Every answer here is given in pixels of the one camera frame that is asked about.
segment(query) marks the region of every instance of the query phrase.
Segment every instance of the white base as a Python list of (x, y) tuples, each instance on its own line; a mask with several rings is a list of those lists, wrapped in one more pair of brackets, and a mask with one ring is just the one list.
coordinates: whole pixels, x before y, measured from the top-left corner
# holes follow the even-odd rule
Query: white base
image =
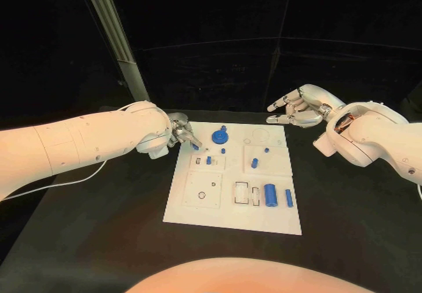
[[(212, 134), (222, 125), (230, 140), (217, 145)], [(302, 235), (284, 127), (205, 122), (192, 122), (192, 127), (204, 146), (196, 151), (189, 143), (182, 144), (163, 221)], [(244, 184), (237, 188), (237, 182), (248, 183), (248, 190)], [(276, 185), (277, 207), (266, 205), (266, 184)], [(254, 205), (253, 188), (260, 189), (260, 206)], [(293, 208), (287, 205), (286, 189), (293, 194)]]

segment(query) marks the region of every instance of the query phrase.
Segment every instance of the robotic hand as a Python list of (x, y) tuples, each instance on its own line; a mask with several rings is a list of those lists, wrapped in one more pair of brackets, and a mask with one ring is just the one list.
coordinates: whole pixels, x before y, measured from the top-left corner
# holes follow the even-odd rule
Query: robotic hand
[(145, 101), (117, 111), (0, 131), (0, 200), (28, 183), (127, 154), (134, 148), (156, 159), (194, 136), (188, 116), (168, 115)]
[(279, 99), (268, 111), (283, 106), (286, 115), (270, 116), (268, 123), (307, 128), (327, 121), (326, 132), (315, 141), (327, 157), (339, 152), (361, 167), (382, 158), (405, 179), (422, 184), (422, 123), (410, 123), (382, 103), (346, 105), (312, 84)]

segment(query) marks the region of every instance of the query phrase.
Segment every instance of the black background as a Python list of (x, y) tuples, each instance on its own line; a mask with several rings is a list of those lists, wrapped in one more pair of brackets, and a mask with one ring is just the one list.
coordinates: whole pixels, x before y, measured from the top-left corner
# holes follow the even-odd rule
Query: black background
[[(152, 100), (163, 108), (261, 112), (312, 83), (348, 103), (382, 101), (401, 111), (402, 99), (421, 93), (421, 1), (116, 5)], [(2, 129), (133, 101), (84, 0), (8, 2), (0, 31)], [(2, 260), (42, 195), (0, 204)]]

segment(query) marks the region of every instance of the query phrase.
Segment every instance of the black table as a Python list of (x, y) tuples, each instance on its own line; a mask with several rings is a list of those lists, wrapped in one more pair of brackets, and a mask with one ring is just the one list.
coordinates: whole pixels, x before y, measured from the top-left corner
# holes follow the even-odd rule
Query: black table
[[(225, 123), (268, 116), (183, 112)], [(303, 236), (163, 223), (179, 146), (158, 160), (133, 151), (91, 180), (49, 189), (0, 267), (0, 291), (123, 292), (183, 262), (230, 256), (294, 264), (376, 292), (422, 292), (417, 185), (384, 160), (361, 168), (325, 157), (313, 147), (325, 125), (286, 127)]]

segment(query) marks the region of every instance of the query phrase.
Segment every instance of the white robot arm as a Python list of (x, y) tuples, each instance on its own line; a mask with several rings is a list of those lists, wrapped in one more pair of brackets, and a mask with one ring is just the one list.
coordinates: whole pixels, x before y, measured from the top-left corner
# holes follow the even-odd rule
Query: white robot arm
[(134, 148), (156, 159), (178, 141), (202, 146), (185, 114), (168, 115), (147, 101), (124, 108), (0, 131), (0, 200), (28, 183), (113, 159)]
[(323, 120), (329, 122), (315, 141), (326, 156), (338, 151), (361, 167), (382, 158), (405, 179), (422, 184), (422, 123), (410, 123), (389, 107), (372, 101), (346, 105), (312, 84), (279, 99), (268, 111), (284, 105), (286, 115), (268, 117), (268, 123), (307, 128)]

